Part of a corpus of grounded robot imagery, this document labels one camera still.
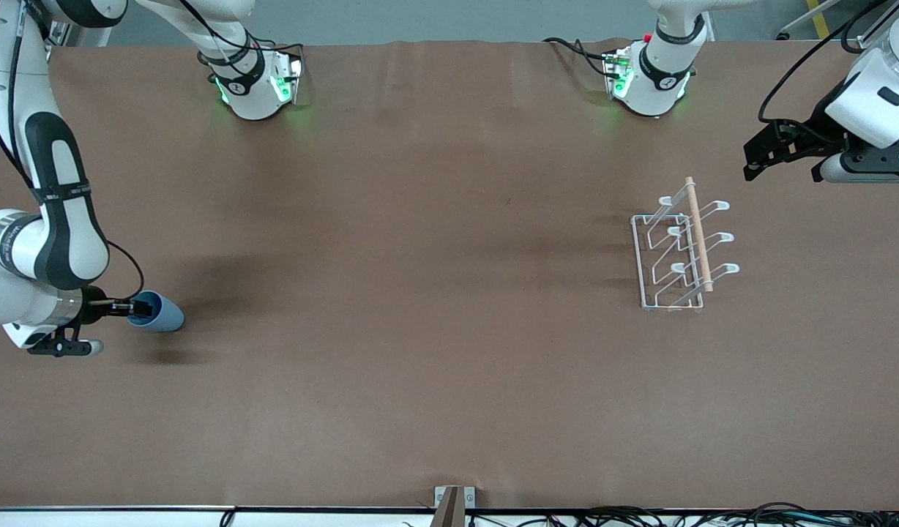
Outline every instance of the wooden dowel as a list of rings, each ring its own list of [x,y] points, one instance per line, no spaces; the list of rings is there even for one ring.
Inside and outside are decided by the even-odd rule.
[[[697,257],[700,259],[701,283],[704,291],[713,291],[713,280],[710,277],[710,260],[706,254],[706,240],[704,240],[704,224],[700,220],[700,204],[697,203],[697,190],[693,177],[687,176],[684,180],[687,186],[687,199],[690,201],[690,222],[693,223],[693,235],[697,238]]]

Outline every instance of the blue cup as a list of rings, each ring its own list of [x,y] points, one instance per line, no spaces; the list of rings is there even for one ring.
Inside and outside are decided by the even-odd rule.
[[[149,317],[130,315],[127,321],[131,326],[154,333],[169,333],[181,328],[183,321],[186,320],[181,308],[157,291],[142,291],[134,297],[134,300],[148,303],[152,313]]]

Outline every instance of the brown paper sheet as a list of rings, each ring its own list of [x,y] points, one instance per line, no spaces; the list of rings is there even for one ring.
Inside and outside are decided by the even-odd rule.
[[[0,330],[0,504],[899,508],[899,187],[741,174],[807,46],[710,44],[657,120],[543,44],[308,48],[259,123],[193,50],[57,50],[102,227],[188,324],[62,360]],[[743,272],[645,313],[628,217],[685,176]],[[134,283],[115,255],[100,285]]]

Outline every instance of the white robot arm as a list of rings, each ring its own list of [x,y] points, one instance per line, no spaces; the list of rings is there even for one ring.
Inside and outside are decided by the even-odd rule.
[[[299,58],[262,48],[239,21],[251,14],[255,1],[136,2],[195,43],[199,58],[215,73],[222,100],[238,117],[265,119],[294,100],[302,72]]]
[[[141,3],[194,41],[238,116],[263,119],[293,100],[299,60],[261,49],[238,21],[252,0]],[[44,45],[51,20],[109,27],[126,9],[127,0],[0,0],[0,144],[39,204],[38,214],[0,210],[0,324],[30,353],[98,353],[99,341],[78,339],[82,324],[151,308],[91,285],[108,267],[108,243],[75,135],[49,86]]]
[[[690,68],[707,39],[706,11],[731,10],[757,0],[648,0],[657,29],[605,59],[606,89],[642,116],[660,116],[684,96]]]
[[[745,144],[745,180],[775,164],[826,157],[814,181],[899,183],[899,18],[804,123],[775,119]]]

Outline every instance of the metal bracket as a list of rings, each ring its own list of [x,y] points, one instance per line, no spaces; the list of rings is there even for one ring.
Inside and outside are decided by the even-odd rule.
[[[299,78],[303,74],[303,59],[294,58],[282,51],[273,51],[272,81],[275,84],[277,97],[281,102],[296,104],[296,93],[299,92]]]
[[[628,91],[628,84],[634,76],[633,67],[631,67],[631,47],[615,50],[613,53],[607,53],[603,56],[603,71],[611,73],[618,78],[607,76],[606,96],[609,100],[622,99]]]
[[[439,507],[440,500],[443,499],[443,495],[446,494],[447,488],[449,487],[457,487],[456,485],[443,485],[440,487],[433,487],[433,506]],[[466,498],[466,508],[475,508],[476,507],[476,487],[463,487],[463,497]]]
[[[699,313],[704,307],[704,294],[713,293],[714,283],[724,274],[740,270],[735,263],[713,268],[708,256],[719,244],[735,240],[733,234],[704,234],[703,220],[717,211],[729,210],[730,204],[716,200],[701,208],[693,178],[685,181],[677,194],[657,201],[660,208],[656,213],[631,217],[641,307],[648,311]],[[689,214],[674,212],[682,201],[687,202]]]

